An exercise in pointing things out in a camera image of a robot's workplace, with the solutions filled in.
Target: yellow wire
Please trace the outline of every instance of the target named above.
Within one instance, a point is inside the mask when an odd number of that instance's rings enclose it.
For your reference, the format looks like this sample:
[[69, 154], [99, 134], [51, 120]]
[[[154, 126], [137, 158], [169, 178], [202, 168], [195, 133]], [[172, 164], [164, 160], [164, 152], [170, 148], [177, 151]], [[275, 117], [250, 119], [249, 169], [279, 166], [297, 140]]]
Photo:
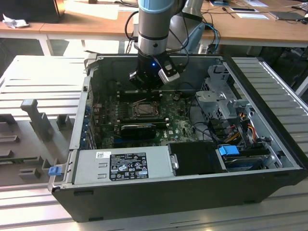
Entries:
[[255, 140], [255, 129], [251, 126], [248, 126], [251, 129], [252, 139]]
[[239, 135], [240, 135], [240, 133], [237, 132], [234, 136], [232, 136], [230, 139], [228, 139], [228, 140], [226, 141], [226, 143], [228, 143], [228, 142], [234, 140], [234, 139], [237, 138]]

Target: power supply label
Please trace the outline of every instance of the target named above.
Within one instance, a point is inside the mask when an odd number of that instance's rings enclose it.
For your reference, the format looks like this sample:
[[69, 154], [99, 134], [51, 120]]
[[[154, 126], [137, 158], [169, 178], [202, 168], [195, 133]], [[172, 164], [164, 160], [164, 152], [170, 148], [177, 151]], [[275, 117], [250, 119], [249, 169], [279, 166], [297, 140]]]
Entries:
[[112, 154], [109, 166], [112, 181], [149, 178], [145, 153]]

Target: white paper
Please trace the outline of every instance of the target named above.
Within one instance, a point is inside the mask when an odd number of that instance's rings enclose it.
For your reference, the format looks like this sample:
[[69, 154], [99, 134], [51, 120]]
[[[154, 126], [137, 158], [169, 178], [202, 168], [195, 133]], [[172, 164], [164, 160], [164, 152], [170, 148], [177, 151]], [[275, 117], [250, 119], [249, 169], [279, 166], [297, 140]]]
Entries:
[[119, 5], [87, 4], [75, 1], [65, 1], [65, 10], [99, 18], [116, 20], [119, 11]]
[[16, 27], [24, 27], [24, 26], [28, 26], [29, 24], [27, 24], [27, 22], [23, 19], [18, 19], [18, 20], [15, 20], [15, 19], [11, 19], [9, 17], [6, 17], [4, 14], [3, 14], [3, 19], [2, 22], [10, 27], [10, 28], [13, 28], [15, 29]]
[[236, 13], [240, 18], [252, 18], [252, 19], [269, 19], [265, 15], [257, 13]]
[[245, 0], [251, 6], [257, 7], [268, 7], [268, 5], [260, 2], [259, 0]]

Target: motherboard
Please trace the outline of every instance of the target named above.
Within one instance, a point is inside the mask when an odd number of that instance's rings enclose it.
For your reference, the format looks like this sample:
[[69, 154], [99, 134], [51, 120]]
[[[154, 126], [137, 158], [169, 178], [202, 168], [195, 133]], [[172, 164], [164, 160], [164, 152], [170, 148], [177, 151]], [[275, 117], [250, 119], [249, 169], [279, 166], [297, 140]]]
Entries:
[[94, 105], [99, 148], [128, 148], [197, 141], [187, 111], [189, 97], [178, 91], [139, 99], [105, 97]]

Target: blue cable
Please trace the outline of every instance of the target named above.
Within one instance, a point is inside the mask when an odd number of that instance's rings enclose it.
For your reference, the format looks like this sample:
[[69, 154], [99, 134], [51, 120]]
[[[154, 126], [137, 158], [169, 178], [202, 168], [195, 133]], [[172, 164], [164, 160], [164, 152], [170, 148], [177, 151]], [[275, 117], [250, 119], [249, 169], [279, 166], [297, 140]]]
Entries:
[[215, 45], [215, 49], [214, 49], [214, 51], [213, 51], [213, 53], [215, 53], [216, 50], [217, 50], [217, 47], [218, 47], [218, 34], [217, 34], [217, 30], [216, 30], [215, 28], [213, 28], [210, 24], [207, 24], [207, 23], [206, 23], [205, 25], [207, 25], [209, 28], [211, 28], [211, 29], [213, 30], [213, 32], [215, 33], [216, 45]]

